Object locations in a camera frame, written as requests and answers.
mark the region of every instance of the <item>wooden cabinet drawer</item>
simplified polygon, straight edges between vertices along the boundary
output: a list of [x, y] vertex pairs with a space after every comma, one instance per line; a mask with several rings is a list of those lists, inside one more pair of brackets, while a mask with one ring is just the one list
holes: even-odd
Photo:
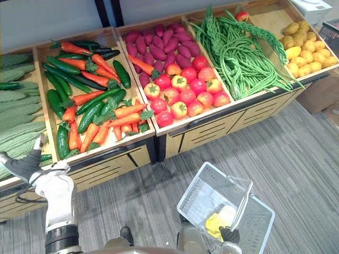
[[242, 114], [237, 112], [174, 136], [167, 134], [166, 158], [225, 136]]

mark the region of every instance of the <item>wooden produce crate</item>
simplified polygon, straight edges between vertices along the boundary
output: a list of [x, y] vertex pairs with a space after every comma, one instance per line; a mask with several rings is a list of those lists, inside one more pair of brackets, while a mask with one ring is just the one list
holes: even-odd
[[[140, 102], [143, 103], [143, 98], [133, 79], [133, 75], [113, 28], [98, 29], [85, 34], [79, 34], [68, 38], [60, 38], [57, 40], [70, 42], [73, 40], [93, 40], [99, 42], [103, 46], [111, 47], [112, 49], [119, 49], [121, 53], [108, 60], [108, 63], [112, 64], [114, 59], [118, 60], [124, 65], [126, 71], [130, 74], [132, 87], [130, 89], [126, 89], [127, 95], [125, 99], [132, 98], [133, 102], [135, 99], [139, 99]], [[30, 47], [30, 49], [34, 53], [36, 67], [35, 73], [39, 83], [44, 120], [47, 126], [47, 135], [50, 140], [50, 153], [52, 154], [53, 162], [57, 162], [59, 157], [56, 149], [56, 134], [61, 120], [57, 118], [47, 102], [47, 91], [49, 89], [54, 89], [54, 87], [45, 77], [44, 69], [41, 65], [42, 62], [46, 61], [46, 56], [55, 56], [60, 50], [50, 49], [51, 45], [51, 42], [45, 42], [34, 45]], [[71, 86], [71, 88], [73, 90], [73, 95], [70, 96], [70, 98], [78, 94], [84, 94], [84, 92], [73, 86]], [[77, 123], [79, 123], [80, 120], [81, 116], [78, 116]], [[144, 133], [125, 137], [123, 140], [116, 142], [114, 133], [111, 130], [107, 141], [103, 146], [66, 159], [67, 163], [69, 163], [71, 167], [69, 175], [75, 181], [78, 191], [103, 183], [145, 164], [151, 162], [154, 163], [156, 161], [154, 150], [155, 130], [151, 120], [148, 119], [147, 122], [150, 129]], [[11, 217], [18, 216], [24, 212], [33, 211], [43, 205], [16, 203], [16, 192], [21, 190], [23, 187], [24, 184], [17, 177], [12, 177], [0, 182], [0, 222], [6, 221]], [[26, 194], [24, 197], [28, 197], [30, 199], [41, 199], [34, 193]]]

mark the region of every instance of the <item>sweet potato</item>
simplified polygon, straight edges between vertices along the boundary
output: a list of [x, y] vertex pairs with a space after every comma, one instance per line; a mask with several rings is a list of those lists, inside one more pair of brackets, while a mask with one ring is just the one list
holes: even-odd
[[151, 44], [149, 46], [149, 52], [153, 55], [154, 59], [164, 61], [166, 60], [165, 53], [158, 47]]
[[139, 37], [139, 35], [141, 35], [141, 33], [137, 30], [133, 30], [128, 32], [128, 34], [125, 36], [125, 42], [132, 42], [135, 43], [135, 41], [137, 40], [137, 38]]
[[144, 88], [149, 83], [149, 76], [145, 72], [142, 72], [139, 75], [139, 81], [141, 86]]
[[182, 46], [185, 46], [191, 52], [192, 57], [200, 55], [200, 48], [195, 41], [183, 41]]
[[167, 29], [165, 32], [164, 32], [164, 35], [163, 35], [163, 42], [164, 42], [164, 46], [167, 46], [170, 38], [172, 38], [174, 35], [174, 32], [173, 32], [173, 29]]
[[191, 61], [181, 54], [175, 56], [176, 63], [180, 66], [181, 69], [186, 67], [192, 67]]
[[154, 30], [157, 36], [162, 37], [164, 35], [164, 30], [165, 30], [164, 25], [158, 24], [155, 26]]
[[132, 42], [126, 43], [126, 49], [127, 49], [128, 54], [130, 54], [131, 56], [133, 56], [133, 57], [137, 56], [138, 50]]
[[164, 52], [167, 54], [169, 52], [175, 51], [178, 47], [178, 39], [177, 38], [170, 38], [167, 46], [164, 48]]
[[176, 33], [174, 37], [176, 37], [179, 42], [193, 41], [193, 37], [189, 35], [188, 33]]
[[145, 55], [144, 55], [144, 62], [153, 66], [153, 64], [154, 64], [154, 57], [153, 57], [153, 55], [150, 52], [146, 52], [145, 53]]
[[164, 68], [166, 69], [169, 64], [175, 63], [175, 53], [172, 51], [167, 54], [167, 58], [164, 64]]
[[154, 36], [153, 37], [153, 44], [154, 46], [157, 46], [158, 48], [160, 48], [161, 50], [164, 50], [164, 42], [162, 41], [162, 39], [158, 36]]
[[146, 29], [144, 32], [143, 32], [143, 35], [144, 35], [144, 39], [145, 39], [145, 44], [146, 46], [150, 45], [153, 41], [153, 34], [152, 34], [152, 31], [150, 29]]
[[137, 50], [138, 50], [139, 54], [144, 55], [146, 53], [147, 48], [146, 48], [144, 37], [142, 35], [140, 35], [137, 38], [137, 40], [136, 40], [136, 47], [137, 47]]
[[192, 55], [191, 52], [188, 48], [186, 48], [185, 46], [178, 46], [178, 53], [181, 54], [182, 56], [186, 57], [187, 59], [191, 59]]
[[164, 70], [164, 65], [163, 65], [163, 62], [161, 61], [156, 61], [154, 63], [154, 68], [159, 71], [160, 73], [163, 73], [163, 70]]
[[[137, 55], [137, 58], [139, 60], [141, 60], [141, 61], [144, 60], [144, 57], [142, 55]], [[142, 72], [142, 69], [139, 66], [137, 66], [137, 65], [133, 65], [133, 66], [134, 66], [134, 69], [136, 70], [137, 73], [141, 73]]]

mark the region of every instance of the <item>basket handle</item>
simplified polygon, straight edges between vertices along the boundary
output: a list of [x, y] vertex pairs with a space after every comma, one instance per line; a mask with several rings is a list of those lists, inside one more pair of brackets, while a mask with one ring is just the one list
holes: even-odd
[[239, 208], [237, 209], [237, 212], [236, 212], [235, 217], [233, 219], [233, 223], [232, 223], [231, 228], [230, 228], [231, 232], [233, 232], [238, 227], [239, 222], [244, 215], [244, 212], [245, 212], [248, 200], [249, 200], [249, 194], [251, 193], [251, 190], [252, 190], [252, 187], [253, 187], [253, 181], [250, 180], [250, 179], [248, 179], [248, 181], [249, 181], [249, 185], [247, 187], [245, 195], [244, 195], [242, 201], [240, 202]]

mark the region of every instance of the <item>potato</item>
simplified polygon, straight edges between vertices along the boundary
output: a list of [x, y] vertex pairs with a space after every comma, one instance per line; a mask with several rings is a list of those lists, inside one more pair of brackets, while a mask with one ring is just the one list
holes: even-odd
[[292, 48], [295, 45], [295, 42], [291, 36], [284, 36], [280, 39], [280, 42], [284, 46], [284, 49]]
[[314, 32], [307, 32], [307, 40], [316, 41], [317, 35]]
[[313, 53], [316, 50], [316, 47], [314, 46], [314, 42], [307, 40], [304, 42], [304, 45], [302, 45], [301, 49]]
[[299, 68], [298, 75], [299, 75], [299, 78], [300, 78], [300, 77], [306, 76], [310, 73], [311, 73], [311, 66], [310, 65], [304, 65], [304, 66]]
[[300, 34], [300, 33], [293, 34], [292, 35], [292, 39], [294, 41], [294, 46], [301, 47], [304, 44], [304, 40], [302, 38], [302, 34]]
[[301, 47], [292, 47], [286, 50], [287, 59], [291, 60], [294, 57], [299, 56], [301, 53]]
[[311, 62], [309, 65], [311, 66], [311, 73], [322, 69], [322, 64], [320, 62]]
[[297, 78], [299, 75], [299, 67], [297, 66], [297, 64], [295, 62], [291, 62], [289, 64], [287, 64], [287, 68], [291, 71], [291, 73], [293, 74], [294, 78]]
[[307, 32], [306, 32], [306, 30], [304, 30], [304, 29], [299, 29], [299, 30], [296, 32], [296, 34], [301, 35], [303, 41], [306, 41], [306, 40], [307, 40]]
[[299, 25], [299, 29], [304, 29], [306, 30], [306, 32], [309, 30], [309, 24], [305, 20], [299, 21], [298, 25]]
[[322, 54], [324, 57], [330, 57], [331, 53], [328, 49], [319, 49], [317, 50], [318, 53]]
[[324, 57], [322, 54], [318, 52], [314, 52], [312, 55], [313, 55], [313, 62], [320, 62], [321, 65], [324, 64], [326, 57]]
[[304, 57], [294, 57], [292, 58], [291, 62], [295, 62], [297, 66], [300, 68], [307, 64], [307, 59]]
[[328, 58], [326, 58], [326, 60], [323, 63], [323, 69], [327, 68], [329, 66], [335, 65], [337, 63], [338, 63], [338, 61], [337, 61], [336, 57], [328, 57]]
[[294, 34], [297, 30], [299, 29], [299, 24], [298, 23], [291, 23], [284, 29], [284, 34], [285, 35], [292, 35]]
[[316, 47], [316, 51], [323, 49], [325, 47], [325, 43], [323, 41], [315, 41], [314, 46]]
[[313, 62], [313, 55], [310, 51], [303, 50], [299, 56], [304, 57], [307, 60], [307, 64]]

